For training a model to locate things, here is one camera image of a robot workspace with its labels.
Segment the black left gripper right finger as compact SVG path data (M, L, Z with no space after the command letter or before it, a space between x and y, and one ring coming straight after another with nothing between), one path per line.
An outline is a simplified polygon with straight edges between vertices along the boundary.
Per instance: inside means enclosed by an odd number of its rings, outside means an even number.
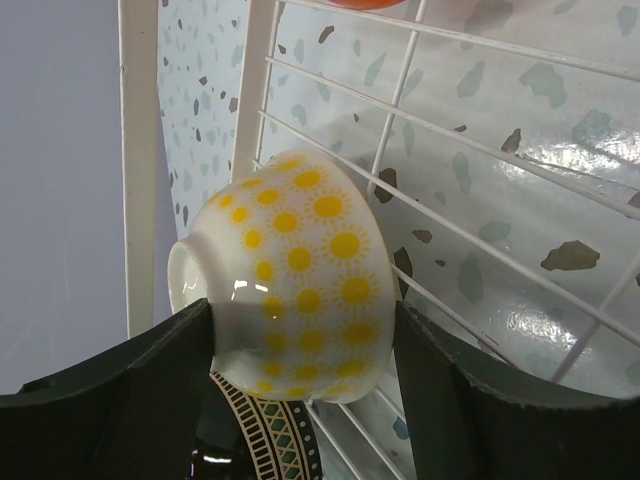
M418 478L638 478L638 399L532 376L405 302L394 354Z

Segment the white yellow dotted bowl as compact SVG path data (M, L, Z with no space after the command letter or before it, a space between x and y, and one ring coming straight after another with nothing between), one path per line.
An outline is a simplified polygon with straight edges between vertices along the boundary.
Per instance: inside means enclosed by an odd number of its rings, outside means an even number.
M213 195L167 264L171 307L212 310L211 369L268 400L346 404L393 348L396 286L380 228L326 155L284 151Z

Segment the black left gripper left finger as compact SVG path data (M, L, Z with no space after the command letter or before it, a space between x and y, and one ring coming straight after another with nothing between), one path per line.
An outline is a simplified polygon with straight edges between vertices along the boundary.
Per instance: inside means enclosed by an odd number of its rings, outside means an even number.
M211 309L198 300L2 396L2 478L185 478L213 355Z

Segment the orange bowl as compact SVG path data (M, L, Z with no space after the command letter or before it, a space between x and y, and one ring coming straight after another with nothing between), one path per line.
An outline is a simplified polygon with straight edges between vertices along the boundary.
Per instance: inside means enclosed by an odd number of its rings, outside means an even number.
M370 11L390 8L404 0L329 0L330 4L356 11Z

